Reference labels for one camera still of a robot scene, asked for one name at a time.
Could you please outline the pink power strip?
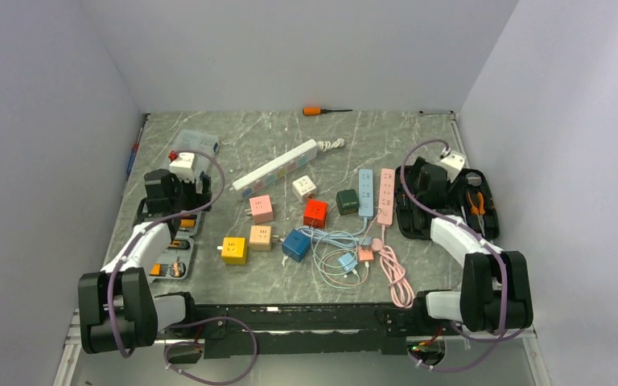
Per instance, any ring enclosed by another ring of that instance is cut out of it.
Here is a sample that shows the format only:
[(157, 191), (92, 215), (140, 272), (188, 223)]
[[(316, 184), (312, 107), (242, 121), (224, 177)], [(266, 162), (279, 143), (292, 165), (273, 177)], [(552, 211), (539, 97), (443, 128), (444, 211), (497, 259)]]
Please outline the pink power strip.
[(383, 168), (380, 174), (379, 200), (377, 222), (381, 226), (389, 227), (393, 223), (393, 208), (395, 173), (394, 170)]

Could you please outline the light blue power strip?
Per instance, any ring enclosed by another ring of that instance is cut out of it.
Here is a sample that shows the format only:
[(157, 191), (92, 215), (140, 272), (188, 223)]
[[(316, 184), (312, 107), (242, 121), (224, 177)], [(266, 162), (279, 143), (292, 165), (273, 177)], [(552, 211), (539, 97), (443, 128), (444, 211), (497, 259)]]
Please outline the light blue power strip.
[(358, 170), (358, 199), (359, 209), (358, 215), (367, 220), (371, 220), (374, 216), (374, 199), (373, 199), (373, 170), (359, 169)]

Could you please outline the pink round plug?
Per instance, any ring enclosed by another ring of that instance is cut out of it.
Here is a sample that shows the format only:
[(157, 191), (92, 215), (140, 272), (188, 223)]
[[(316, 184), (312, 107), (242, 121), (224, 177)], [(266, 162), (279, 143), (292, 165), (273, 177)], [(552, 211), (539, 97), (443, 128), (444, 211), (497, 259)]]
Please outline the pink round plug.
[(373, 238), (371, 249), (376, 252), (380, 252), (385, 247), (384, 242), (380, 238)]

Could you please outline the yellow cube adapter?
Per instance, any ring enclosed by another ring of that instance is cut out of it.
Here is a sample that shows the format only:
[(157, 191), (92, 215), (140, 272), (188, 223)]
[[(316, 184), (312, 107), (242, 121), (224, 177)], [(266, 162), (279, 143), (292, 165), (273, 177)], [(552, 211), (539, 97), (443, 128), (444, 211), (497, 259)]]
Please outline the yellow cube adapter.
[(220, 258), (226, 265), (246, 265), (248, 256), (247, 240), (244, 237), (226, 236), (217, 247)]

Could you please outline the dark green cube charger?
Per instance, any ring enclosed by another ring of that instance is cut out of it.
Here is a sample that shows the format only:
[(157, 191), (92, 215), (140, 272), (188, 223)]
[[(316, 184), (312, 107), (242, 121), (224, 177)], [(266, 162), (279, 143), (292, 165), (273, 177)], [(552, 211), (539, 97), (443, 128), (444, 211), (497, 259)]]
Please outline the dark green cube charger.
[(338, 191), (336, 193), (336, 206), (341, 216), (357, 213), (359, 211), (359, 195), (354, 189)]

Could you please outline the small pink plug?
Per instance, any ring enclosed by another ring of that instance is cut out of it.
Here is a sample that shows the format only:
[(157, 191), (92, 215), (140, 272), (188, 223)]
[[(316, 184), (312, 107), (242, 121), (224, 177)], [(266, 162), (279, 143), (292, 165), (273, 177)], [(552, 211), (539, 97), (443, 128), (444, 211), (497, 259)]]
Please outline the small pink plug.
[(373, 250), (369, 245), (361, 245), (357, 248), (357, 260), (360, 264), (370, 264), (374, 261)]

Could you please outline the pink cube adapter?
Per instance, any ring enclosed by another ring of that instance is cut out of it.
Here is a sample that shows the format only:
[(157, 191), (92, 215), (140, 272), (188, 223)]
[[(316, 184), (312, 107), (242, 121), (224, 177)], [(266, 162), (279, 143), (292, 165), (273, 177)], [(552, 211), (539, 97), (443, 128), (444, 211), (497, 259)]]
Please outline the pink cube adapter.
[(274, 220), (274, 210), (269, 195), (261, 195), (249, 199), (249, 208), (245, 214), (252, 218), (255, 224), (264, 224)]

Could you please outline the peach cube charger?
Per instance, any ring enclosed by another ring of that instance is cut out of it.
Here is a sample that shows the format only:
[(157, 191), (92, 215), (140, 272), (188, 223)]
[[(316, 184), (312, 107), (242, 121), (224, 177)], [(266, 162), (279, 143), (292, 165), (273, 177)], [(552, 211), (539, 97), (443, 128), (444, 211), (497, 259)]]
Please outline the peach cube charger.
[(249, 233), (249, 248), (253, 251), (269, 252), (278, 240), (269, 225), (252, 225)]

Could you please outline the light blue charger plug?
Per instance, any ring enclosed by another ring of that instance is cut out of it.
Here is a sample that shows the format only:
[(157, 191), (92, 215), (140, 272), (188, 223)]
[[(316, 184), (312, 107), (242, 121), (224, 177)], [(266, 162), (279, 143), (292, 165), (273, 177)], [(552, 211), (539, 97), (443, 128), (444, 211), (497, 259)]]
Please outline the light blue charger plug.
[(338, 258), (338, 263), (342, 270), (348, 273), (356, 268), (357, 259), (352, 253), (345, 253)]

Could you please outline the white round plug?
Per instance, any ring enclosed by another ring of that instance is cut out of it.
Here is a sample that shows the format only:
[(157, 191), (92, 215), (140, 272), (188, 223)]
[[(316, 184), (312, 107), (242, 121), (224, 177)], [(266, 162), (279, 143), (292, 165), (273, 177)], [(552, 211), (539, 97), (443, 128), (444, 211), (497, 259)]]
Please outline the white round plug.
[(334, 141), (317, 141), (317, 146), (322, 152), (339, 149), (345, 146), (344, 138), (337, 138)]

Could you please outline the red cube adapter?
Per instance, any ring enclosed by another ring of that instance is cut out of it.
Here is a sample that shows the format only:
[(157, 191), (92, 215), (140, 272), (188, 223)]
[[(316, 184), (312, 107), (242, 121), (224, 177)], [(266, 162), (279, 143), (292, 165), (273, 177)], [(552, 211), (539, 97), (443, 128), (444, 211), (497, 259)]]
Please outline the red cube adapter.
[(327, 203), (316, 199), (309, 199), (306, 202), (305, 211), (303, 213), (303, 225), (311, 228), (324, 229), (327, 217)]

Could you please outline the white power strip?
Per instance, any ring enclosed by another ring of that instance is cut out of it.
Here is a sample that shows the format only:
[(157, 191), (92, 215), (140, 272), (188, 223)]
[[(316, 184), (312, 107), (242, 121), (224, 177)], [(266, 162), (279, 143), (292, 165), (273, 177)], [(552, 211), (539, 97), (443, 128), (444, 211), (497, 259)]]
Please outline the white power strip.
[(319, 143), (313, 139), (306, 141), (233, 181), (229, 190), (235, 192), (239, 200), (249, 198), (252, 194), (309, 163), (316, 158), (318, 153)]

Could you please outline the white cube charger with picture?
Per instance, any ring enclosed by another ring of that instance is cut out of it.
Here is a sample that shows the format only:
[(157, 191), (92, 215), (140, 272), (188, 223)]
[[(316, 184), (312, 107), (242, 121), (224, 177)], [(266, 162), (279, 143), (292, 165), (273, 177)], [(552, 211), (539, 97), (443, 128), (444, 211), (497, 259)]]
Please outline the white cube charger with picture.
[(308, 175), (304, 175), (293, 181), (292, 191), (300, 203), (306, 203), (309, 199), (314, 199), (318, 193), (318, 187)]

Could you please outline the blue cube charger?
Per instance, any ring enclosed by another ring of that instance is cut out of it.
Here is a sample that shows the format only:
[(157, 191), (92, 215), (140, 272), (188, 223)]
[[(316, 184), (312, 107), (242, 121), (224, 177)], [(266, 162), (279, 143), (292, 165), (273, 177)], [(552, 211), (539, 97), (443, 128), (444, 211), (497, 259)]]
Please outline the blue cube charger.
[(311, 249), (311, 238), (293, 229), (284, 238), (281, 247), (285, 257), (300, 263)]

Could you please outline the long nose orange pliers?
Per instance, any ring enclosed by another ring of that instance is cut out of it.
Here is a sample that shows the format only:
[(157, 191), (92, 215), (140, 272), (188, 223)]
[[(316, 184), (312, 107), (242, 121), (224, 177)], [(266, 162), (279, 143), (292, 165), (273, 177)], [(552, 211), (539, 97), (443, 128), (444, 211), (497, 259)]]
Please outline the long nose orange pliers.
[(480, 191), (468, 191), (467, 199), (470, 205), (471, 214), (476, 217), (482, 236), (486, 236), (484, 223), (485, 207), (483, 194)]

